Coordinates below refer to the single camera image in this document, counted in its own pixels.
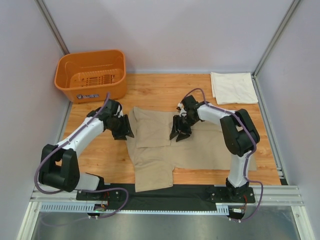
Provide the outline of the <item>beige t shirt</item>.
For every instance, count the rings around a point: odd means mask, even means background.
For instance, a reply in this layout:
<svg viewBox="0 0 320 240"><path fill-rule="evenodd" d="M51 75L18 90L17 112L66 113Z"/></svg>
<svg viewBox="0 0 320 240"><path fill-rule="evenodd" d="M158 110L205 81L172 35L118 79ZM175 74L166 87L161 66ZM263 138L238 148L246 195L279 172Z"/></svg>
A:
<svg viewBox="0 0 320 240"><path fill-rule="evenodd" d="M130 111L134 137L127 139L126 146L134 165L136 192L172 187L175 168L228 170L227 181L234 188L247 183L244 175L255 171L256 164L227 149L220 120L209 111L207 106L201 108L191 136L180 141L170 139L174 112L138 107Z"/></svg>

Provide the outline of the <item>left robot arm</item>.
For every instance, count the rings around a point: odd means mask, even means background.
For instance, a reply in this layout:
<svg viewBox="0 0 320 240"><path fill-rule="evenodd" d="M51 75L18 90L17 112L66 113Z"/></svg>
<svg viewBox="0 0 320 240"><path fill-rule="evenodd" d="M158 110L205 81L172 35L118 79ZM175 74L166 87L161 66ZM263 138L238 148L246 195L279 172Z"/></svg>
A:
<svg viewBox="0 0 320 240"><path fill-rule="evenodd" d="M47 144L41 153L40 165L35 171L34 184L43 194L57 194L74 190L87 192L94 200L105 196L99 176L81 173L78 158L85 148L104 131L109 130L114 140L133 138L129 117L122 105L106 99L103 106L92 110L81 125L67 138L55 145Z"/></svg>

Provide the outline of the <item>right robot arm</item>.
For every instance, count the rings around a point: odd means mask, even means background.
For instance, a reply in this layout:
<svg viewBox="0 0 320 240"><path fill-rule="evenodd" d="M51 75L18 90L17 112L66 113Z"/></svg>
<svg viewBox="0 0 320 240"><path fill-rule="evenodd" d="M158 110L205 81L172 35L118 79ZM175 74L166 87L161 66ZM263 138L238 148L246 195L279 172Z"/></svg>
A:
<svg viewBox="0 0 320 240"><path fill-rule="evenodd" d="M173 116L171 140L179 142L190 137L191 127L199 121L221 127L224 143L231 153L225 196L231 202L238 201L249 187L249 163L260 142L260 135L249 113L245 109L231 111L219 108L205 100L198 102L192 95L186 96L177 109L180 112Z"/></svg>

